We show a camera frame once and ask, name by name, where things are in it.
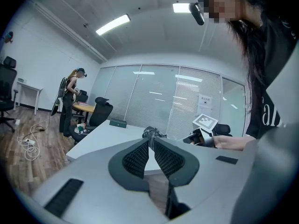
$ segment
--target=dark green box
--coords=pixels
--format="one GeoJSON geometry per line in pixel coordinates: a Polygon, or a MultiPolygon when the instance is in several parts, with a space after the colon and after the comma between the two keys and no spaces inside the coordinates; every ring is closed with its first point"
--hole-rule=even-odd
{"type": "Polygon", "coordinates": [[[127,127],[127,122],[119,119],[111,119],[110,120],[110,125],[116,126],[116,127],[121,127],[121,128],[126,128],[127,127]]]}

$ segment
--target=baseboard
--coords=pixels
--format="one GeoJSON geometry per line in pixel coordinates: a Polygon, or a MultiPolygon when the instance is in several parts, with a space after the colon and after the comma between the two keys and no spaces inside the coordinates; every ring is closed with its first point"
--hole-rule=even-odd
{"type": "MultiPolygon", "coordinates": [[[[33,109],[33,110],[35,108],[34,106],[26,105],[26,104],[22,104],[22,103],[20,103],[20,106],[25,107],[25,108],[29,108],[29,109],[33,109]]],[[[47,110],[47,109],[43,109],[43,108],[38,108],[38,110],[40,110],[40,111],[46,111],[46,112],[51,112],[52,111],[52,110],[47,110]]]]}

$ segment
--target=woman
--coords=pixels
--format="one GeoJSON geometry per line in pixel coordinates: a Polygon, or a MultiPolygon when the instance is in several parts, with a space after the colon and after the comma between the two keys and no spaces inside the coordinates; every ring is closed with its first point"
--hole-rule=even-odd
{"type": "Polygon", "coordinates": [[[290,2],[282,0],[199,0],[216,22],[225,21],[242,46],[251,86],[248,137],[214,137],[218,148],[243,150],[271,128],[281,126],[279,114],[266,93],[290,57],[297,42],[290,2]]]}
{"type": "Polygon", "coordinates": [[[60,121],[59,121],[59,131],[61,133],[64,133],[65,137],[70,137],[69,133],[69,127],[71,125],[71,110],[73,105],[73,95],[79,95],[78,91],[75,91],[75,87],[77,84],[78,78],[84,78],[85,77],[85,71],[83,68],[78,68],[76,70],[73,70],[73,72],[67,77],[66,82],[66,91],[64,94],[64,97],[62,98],[63,101],[63,107],[62,107],[62,113],[60,115],[60,121]]]}

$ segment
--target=white table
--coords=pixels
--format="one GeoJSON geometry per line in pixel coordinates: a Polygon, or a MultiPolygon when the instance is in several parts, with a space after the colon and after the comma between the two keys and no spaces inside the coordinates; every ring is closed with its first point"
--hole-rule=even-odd
{"type": "MultiPolygon", "coordinates": [[[[127,128],[120,128],[109,125],[106,120],[103,124],[93,130],[87,137],[81,140],[72,148],[66,157],[68,161],[73,161],[87,153],[111,147],[131,140],[142,139],[145,128],[127,125],[127,128]]],[[[161,169],[155,160],[155,153],[149,148],[149,160],[145,166],[145,174],[160,173],[161,169]]]]}
{"type": "Polygon", "coordinates": [[[41,93],[42,88],[35,87],[35,86],[29,85],[27,83],[23,83],[23,82],[20,82],[20,81],[17,81],[17,85],[18,85],[17,90],[19,91],[19,95],[18,95],[19,96],[18,106],[20,106],[20,103],[21,103],[21,99],[22,99],[22,88],[23,87],[26,87],[26,88],[29,88],[29,89],[32,89],[32,90],[36,91],[36,103],[35,103],[35,107],[34,107],[34,115],[36,115],[36,111],[38,110],[39,94],[41,93]]]}

